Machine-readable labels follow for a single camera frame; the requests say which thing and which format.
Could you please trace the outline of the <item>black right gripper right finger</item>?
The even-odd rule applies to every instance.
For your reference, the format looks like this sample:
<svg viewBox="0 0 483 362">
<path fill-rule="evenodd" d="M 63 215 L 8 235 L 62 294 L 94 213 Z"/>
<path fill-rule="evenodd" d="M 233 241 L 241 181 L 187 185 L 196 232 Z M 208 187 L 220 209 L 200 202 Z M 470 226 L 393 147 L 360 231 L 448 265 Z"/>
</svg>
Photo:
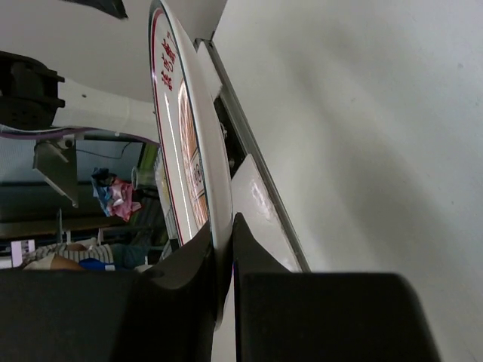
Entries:
<svg viewBox="0 0 483 362">
<path fill-rule="evenodd" d="M 420 300 L 401 275 L 289 271 L 241 213 L 232 242 L 238 360 L 440 360 Z"/>
</svg>

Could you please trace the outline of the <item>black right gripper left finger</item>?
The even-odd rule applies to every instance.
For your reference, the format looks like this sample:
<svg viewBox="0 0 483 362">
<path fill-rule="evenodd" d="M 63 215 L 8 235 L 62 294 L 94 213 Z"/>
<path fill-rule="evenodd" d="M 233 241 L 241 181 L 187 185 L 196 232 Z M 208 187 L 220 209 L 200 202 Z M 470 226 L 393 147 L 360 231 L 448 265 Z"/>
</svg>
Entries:
<svg viewBox="0 0 483 362">
<path fill-rule="evenodd" d="M 1 273 L 3 361 L 209 361 L 214 248 L 203 227 L 144 273 Z"/>
</svg>

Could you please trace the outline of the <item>orange sunburst white plate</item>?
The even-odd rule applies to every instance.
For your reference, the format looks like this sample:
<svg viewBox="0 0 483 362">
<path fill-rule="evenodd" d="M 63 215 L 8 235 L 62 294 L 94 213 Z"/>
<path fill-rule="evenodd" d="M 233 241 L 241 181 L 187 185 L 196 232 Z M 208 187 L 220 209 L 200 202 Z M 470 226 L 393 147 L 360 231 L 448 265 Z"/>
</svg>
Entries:
<svg viewBox="0 0 483 362">
<path fill-rule="evenodd" d="M 149 10 L 152 96 L 171 211 L 181 244 L 209 225 L 218 249 L 232 230 L 231 177 L 223 133 L 202 65 L 164 1 Z"/>
</svg>

